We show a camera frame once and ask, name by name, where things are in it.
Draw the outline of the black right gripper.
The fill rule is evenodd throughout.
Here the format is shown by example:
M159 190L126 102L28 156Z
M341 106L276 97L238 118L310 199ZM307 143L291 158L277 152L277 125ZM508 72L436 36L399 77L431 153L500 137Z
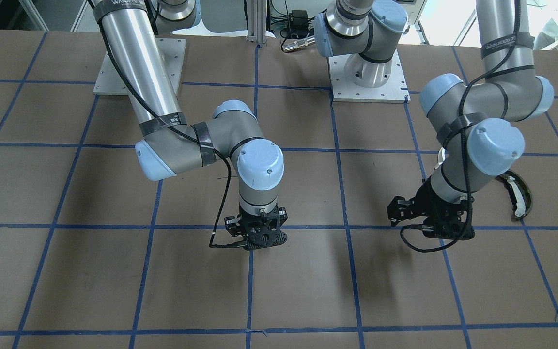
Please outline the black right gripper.
M284 244L287 241L287 234L280 228L286 221L287 212L284 207L274 207L268 213L262 212L260 216L254 216L240 208L237 217L228 216L224 219L224 223L231 236L244 238L242 241L228 244L227 247L242 247L250 251Z

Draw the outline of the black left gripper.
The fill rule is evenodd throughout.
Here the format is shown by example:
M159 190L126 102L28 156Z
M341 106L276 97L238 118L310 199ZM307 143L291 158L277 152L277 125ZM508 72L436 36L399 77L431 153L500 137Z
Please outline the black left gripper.
M415 197L407 200L405 197L396 196L387 207L390 224L395 227L400 221L415 217L426 217L424 225L432 227L424 235L430 238L443 238L446 240L470 240L474 238L474 229L471 223L465 225L461 221L461 214L471 207L465 198L459 203L449 203L439 197L431 186L431 181L424 181Z

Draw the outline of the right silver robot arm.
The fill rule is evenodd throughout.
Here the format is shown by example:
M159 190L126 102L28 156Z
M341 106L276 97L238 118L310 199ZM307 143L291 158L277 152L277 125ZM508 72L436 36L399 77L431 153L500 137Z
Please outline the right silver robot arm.
M238 176L239 214L224 219L241 241L227 248L276 247L287 241L281 226L287 212L278 206L285 172L277 144L264 137L246 103L225 101L207 122L188 125L166 66L158 33L197 23L196 0L91 0L88 2L122 79L143 136L135 146L144 174L159 181L221 160L228 176Z

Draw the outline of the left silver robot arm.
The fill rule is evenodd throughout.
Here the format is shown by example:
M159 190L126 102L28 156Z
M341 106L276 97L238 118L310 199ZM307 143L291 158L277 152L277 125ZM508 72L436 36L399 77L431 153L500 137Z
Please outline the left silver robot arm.
M554 101L552 84L535 73L527 3L478 0L476 13L485 73L467 84L443 74L420 92L421 108L448 157L414 197L394 197L387 207L392 226L425 217L410 228L451 244L474 237L473 194L523 154L525 140L513 123L545 113ZM321 56L348 56L348 81L380 88L406 24L405 9L392 0L336 0L315 17L314 38Z

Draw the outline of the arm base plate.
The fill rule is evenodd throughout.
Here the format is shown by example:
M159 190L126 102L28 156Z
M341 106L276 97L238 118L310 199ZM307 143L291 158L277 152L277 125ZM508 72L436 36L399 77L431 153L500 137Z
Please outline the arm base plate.
M389 62L382 64L365 61L358 54L328 57L328 71L335 101L410 101L409 88L397 51Z
M186 40L183 38L156 38L155 46L158 48L159 65L165 70L173 92L175 95L178 95L187 46ZM151 63L148 66L141 61L142 58L143 56L127 58L124 64L120 66L120 69L122 72L129 72L131 69L136 69L139 73L152 72L155 69L155 64ZM102 61L95 86L93 87L93 93L95 95L128 95L128 89L114 69L108 55L105 55Z

